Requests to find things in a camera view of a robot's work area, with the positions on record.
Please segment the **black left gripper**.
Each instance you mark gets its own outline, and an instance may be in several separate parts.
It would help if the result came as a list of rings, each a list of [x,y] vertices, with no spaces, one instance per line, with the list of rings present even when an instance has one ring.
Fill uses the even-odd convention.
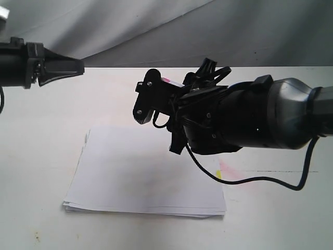
[[[27,42],[24,88],[30,89],[36,81],[39,86],[50,82],[80,76],[84,73],[84,62],[54,53],[44,48],[43,43]]]

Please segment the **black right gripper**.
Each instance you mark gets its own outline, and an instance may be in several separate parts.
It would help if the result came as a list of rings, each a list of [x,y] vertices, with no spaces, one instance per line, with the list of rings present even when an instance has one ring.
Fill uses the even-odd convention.
[[[228,143],[219,125],[219,104],[227,86],[190,91],[171,103],[171,145],[169,151],[180,154],[186,145],[199,155],[233,153],[240,146]]]

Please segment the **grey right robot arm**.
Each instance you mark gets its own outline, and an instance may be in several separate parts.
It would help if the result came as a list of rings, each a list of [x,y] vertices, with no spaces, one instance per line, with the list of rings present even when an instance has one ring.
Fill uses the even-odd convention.
[[[244,147],[299,149],[332,135],[332,87],[265,75],[191,91],[176,101],[172,118],[170,151],[176,154],[186,146],[199,155]]]

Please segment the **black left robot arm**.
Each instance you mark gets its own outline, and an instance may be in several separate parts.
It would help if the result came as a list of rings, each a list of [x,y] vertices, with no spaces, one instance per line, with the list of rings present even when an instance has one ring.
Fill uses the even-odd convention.
[[[50,82],[83,75],[84,62],[60,55],[45,48],[42,43],[25,42],[11,37],[1,42],[1,86],[21,86],[29,89],[37,82],[44,86]]]

